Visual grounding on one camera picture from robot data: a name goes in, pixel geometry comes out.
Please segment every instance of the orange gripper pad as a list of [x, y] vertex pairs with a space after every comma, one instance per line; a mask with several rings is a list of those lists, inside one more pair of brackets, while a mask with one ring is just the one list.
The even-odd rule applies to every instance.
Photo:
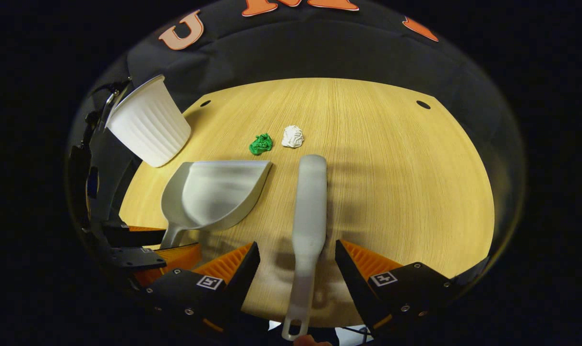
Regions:
[[346, 240], [340, 239], [340, 243], [344, 245], [344, 249], [349, 253], [359, 273], [366, 281], [372, 275], [385, 273], [402, 266], [396, 261], [392, 261], [359, 245], [349, 243]]
[[231, 278], [236, 274], [236, 270], [242, 263], [244, 256], [249, 252], [253, 243], [239, 247], [238, 249], [220, 256], [220, 258], [213, 259], [205, 265], [193, 270], [194, 273], [213, 276], [225, 280], [225, 284], [229, 284]]
[[129, 226], [129, 232], [163, 231], [163, 230], [165, 230], [165, 228], [142, 227], [142, 226]]
[[190, 270], [201, 261], [201, 245], [199, 243], [155, 250], [155, 252], [165, 260], [167, 265], [162, 268], [135, 272], [135, 278], [142, 287], [150, 285], [172, 269]]

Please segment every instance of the crumpled white paper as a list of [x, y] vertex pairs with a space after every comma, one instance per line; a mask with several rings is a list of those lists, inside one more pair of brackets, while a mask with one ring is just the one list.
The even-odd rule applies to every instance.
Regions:
[[297, 148], [302, 146], [303, 142], [304, 135], [299, 127], [295, 125], [285, 127], [285, 131], [282, 134], [283, 147]]

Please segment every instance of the black background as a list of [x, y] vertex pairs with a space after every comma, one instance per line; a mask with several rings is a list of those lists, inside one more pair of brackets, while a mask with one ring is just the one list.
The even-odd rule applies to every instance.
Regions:
[[[582, 344], [582, 3], [387, 5], [487, 71], [519, 119], [529, 163], [526, 209], [508, 250], [412, 343]], [[0, 246], [8, 263], [0, 266], [1, 343], [192, 344], [109, 291], [70, 226], [62, 153], [94, 79], [197, 7], [0, 2], [0, 181], [8, 182], [0, 184], [0, 234], [10, 239]]]

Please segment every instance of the hand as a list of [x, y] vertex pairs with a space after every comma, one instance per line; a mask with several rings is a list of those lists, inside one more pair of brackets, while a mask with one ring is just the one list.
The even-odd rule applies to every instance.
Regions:
[[316, 342], [312, 335], [302, 335], [293, 341], [293, 346], [331, 346], [327, 341]]

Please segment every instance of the table hole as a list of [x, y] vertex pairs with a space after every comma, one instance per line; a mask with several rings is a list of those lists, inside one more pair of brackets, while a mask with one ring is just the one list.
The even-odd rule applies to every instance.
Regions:
[[423, 102], [423, 101], [418, 101], [417, 100], [417, 104], [420, 105], [421, 107], [425, 108], [425, 109], [430, 109], [430, 105], [428, 105], [427, 103]]

